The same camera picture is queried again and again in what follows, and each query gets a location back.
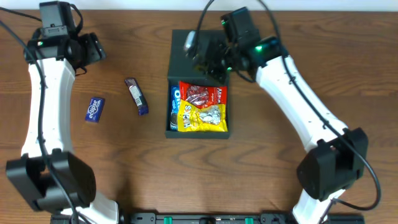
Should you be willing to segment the red candy bag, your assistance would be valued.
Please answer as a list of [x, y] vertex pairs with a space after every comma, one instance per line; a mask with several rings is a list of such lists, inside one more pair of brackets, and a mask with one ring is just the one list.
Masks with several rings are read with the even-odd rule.
[[181, 99], [199, 109], [218, 104], [227, 104], [227, 86], [198, 86], [186, 82], [179, 82]]

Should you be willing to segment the yellow Hacks candy bag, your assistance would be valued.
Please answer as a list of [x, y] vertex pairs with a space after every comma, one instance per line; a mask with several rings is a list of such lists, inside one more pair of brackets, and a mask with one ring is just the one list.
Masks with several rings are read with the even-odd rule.
[[227, 132], [226, 105], [211, 105], [199, 109], [182, 100], [177, 113], [179, 132]]

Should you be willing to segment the blue Eclipse mint box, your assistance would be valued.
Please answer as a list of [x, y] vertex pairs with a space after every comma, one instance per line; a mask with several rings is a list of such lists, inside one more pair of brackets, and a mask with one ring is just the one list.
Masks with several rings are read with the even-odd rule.
[[98, 123], [104, 108], [105, 99], [92, 97], [86, 111], [85, 121]]

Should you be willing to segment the blue Oreo cookie pack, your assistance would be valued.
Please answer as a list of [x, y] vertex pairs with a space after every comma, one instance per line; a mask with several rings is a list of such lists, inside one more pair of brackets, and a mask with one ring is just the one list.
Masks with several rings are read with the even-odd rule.
[[170, 91], [170, 129], [172, 131], [178, 130], [178, 111], [180, 108], [180, 87], [178, 85], [171, 86]]

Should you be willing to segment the dark blue chocolate bar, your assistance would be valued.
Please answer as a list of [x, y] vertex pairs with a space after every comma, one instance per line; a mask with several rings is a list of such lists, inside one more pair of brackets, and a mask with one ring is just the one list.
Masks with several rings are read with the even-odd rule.
[[140, 116], [148, 114], [149, 106], [137, 80], [135, 78], [127, 78], [124, 82], [137, 106], [138, 114]]

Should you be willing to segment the dark green gift box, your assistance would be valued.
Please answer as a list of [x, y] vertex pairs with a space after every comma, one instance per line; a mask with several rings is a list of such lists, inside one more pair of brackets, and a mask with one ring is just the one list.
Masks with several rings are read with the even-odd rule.
[[173, 116], [171, 113], [171, 90], [174, 85], [178, 85], [180, 81], [200, 86], [229, 85], [229, 78], [227, 78], [224, 83], [220, 83], [211, 79], [203, 72], [193, 68], [192, 59], [186, 57], [186, 53], [183, 50], [183, 46], [189, 32], [190, 31], [187, 29], [174, 29], [172, 31], [169, 70], [167, 74], [168, 93], [165, 137], [183, 139], [228, 139], [231, 134], [231, 128], [228, 128], [227, 132], [179, 132], [172, 131], [170, 128], [171, 120], [175, 119], [175, 116]]

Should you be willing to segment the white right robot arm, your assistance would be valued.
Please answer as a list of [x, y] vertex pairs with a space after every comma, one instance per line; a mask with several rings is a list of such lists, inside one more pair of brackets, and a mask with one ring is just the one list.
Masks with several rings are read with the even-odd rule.
[[350, 130], [320, 101], [277, 37], [249, 34], [234, 40], [191, 32], [185, 50], [197, 69], [218, 82], [234, 68], [247, 71], [296, 130], [307, 154], [297, 167], [303, 190], [289, 222], [364, 223], [361, 216], [328, 211], [362, 177], [368, 137], [361, 128]]

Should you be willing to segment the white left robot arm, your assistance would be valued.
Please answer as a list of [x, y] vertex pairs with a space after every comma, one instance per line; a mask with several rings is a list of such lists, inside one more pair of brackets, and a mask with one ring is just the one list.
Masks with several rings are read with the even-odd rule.
[[35, 212], [69, 223], [122, 223], [114, 200], [96, 189], [93, 169], [77, 158], [71, 140], [70, 98], [76, 70], [105, 58], [94, 33], [47, 35], [25, 44], [32, 87], [28, 133], [6, 175]]

